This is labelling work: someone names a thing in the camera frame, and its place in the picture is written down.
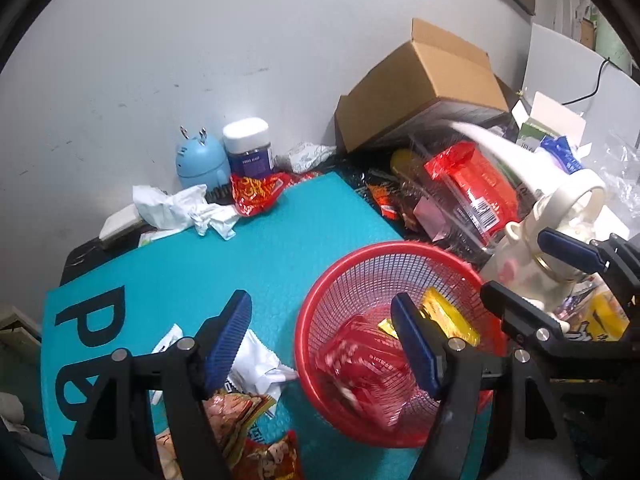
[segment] blue humidifier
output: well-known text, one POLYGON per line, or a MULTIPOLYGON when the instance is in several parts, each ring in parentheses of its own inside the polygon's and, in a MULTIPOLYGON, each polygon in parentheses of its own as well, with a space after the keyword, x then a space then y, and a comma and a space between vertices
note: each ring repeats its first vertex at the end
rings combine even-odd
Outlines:
POLYGON ((206 184, 207 191, 229 183, 231 168, 225 149, 216 139, 209 139, 207 131, 200 130, 198 137, 190 138, 182 126, 186 141, 175 154, 175 171, 183 188, 206 184))

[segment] white bottle cap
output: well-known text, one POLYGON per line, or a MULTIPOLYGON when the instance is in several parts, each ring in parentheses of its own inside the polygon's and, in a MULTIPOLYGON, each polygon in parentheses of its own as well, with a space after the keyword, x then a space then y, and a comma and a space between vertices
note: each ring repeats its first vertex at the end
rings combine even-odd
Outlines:
POLYGON ((258 117, 251 117, 228 124, 222 129, 226 150, 229 153, 244 153, 266 146, 269 139, 269 125, 258 117))

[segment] metal screw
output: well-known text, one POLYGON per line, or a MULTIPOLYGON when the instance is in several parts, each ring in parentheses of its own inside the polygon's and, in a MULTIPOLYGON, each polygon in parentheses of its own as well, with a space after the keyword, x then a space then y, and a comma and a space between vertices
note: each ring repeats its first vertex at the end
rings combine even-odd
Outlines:
POLYGON ((529 355, 529 352, 527 352, 526 350, 523 350, 521 348, 518 348, 514 353, 513 353, 514 357, 520 361, 521 363, 526 363, 529 361, 529 359, 531 359, 531 355, 529 355))
POLYGON ((127 358, 129 352, 127 352, 124 348, 118 348, 111 353, 111 359, 119 363, 120 361, 124 361, 127 358))
POLYGON ((449 348, 455 350, 456 352, 464 350, 466 346, 465 341, 463 339, 460 339, 459 337, 452 337, 451 339, 449 339, 447 344, 449 345, 449 348))
POLYGON ((549 330, 546 328, 537 329, 536 337, 538 338, 538 341, 547 341, 549 339, 549 330))
POLYGON ((175 345, 180 350, 191 350, 196 345, 196 341, 193 337, 183 337, 182 339, 178 339, 175 345))

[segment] turquoise table surface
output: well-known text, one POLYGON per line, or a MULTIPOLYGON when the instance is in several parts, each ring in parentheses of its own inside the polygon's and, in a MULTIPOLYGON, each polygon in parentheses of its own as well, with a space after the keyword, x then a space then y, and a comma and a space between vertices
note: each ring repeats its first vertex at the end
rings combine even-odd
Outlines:
MULTIPOLYGON (((61 367, 128 348, 133 355, 152 351, 177 323, 193 335, 202 322, 216 316, 237 288, 252 297, 251 328, 284 364, 294 366, 296 316, 315 280, 336 260, 368 244, 399 239, 398 234, 336 174, 287 189, 270 212, 243 219, 237 235, 225 242, 215 232, 199 237, 193 228, 123 254, 49 293, 42 341, 42 399, 51 449, 60 468, 66 419, 55 397, 61 367), (66 307, 124 286, 126 317, 120 333, 107 344, 88 348, 78 338, 77 322, 54 326, 66 307)), ((90 314, 98 330, 110 323, 112 308, 90 314)), ((70 383, 70 402, 84 397, 70 383)), ((478 420, 469 478, 474 478, 486 433, 488 412, 478 420)), ((161 430, 161 413, 154 412, 161 430)), ((415 449, 379 449, 350 440, 326 423, 306 400, 298 383, 289 385, 276 417, 261 417, 258 427, 267 441, 287 430, 298 434, 308 480, 405 479, 418 456, 415 449)))

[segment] red plastic basket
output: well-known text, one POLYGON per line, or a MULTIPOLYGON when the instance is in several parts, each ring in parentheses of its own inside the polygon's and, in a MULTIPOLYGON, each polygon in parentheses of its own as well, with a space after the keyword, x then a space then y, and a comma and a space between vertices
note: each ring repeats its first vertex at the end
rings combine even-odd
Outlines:
MULTIPOLYGON (((383 431, 357 415, 315 355, 348 319, 364 314, 378 323, 390 316, 392 298, 407 292, 420 304, 434 286, 481 335, 478 348, 504 355, 500 322, 482 306, 480 277, 452 254, 419 242, 384 242, 359 249, 334 263, 316 281, 302 305, 295 333, 296 368, 312 405, 336 429, 378 447, 421 447, 433 424, 438 403, 416 388, 393 431, 383 431)), ((479 408, 491 399, 482 392, 479 408)))

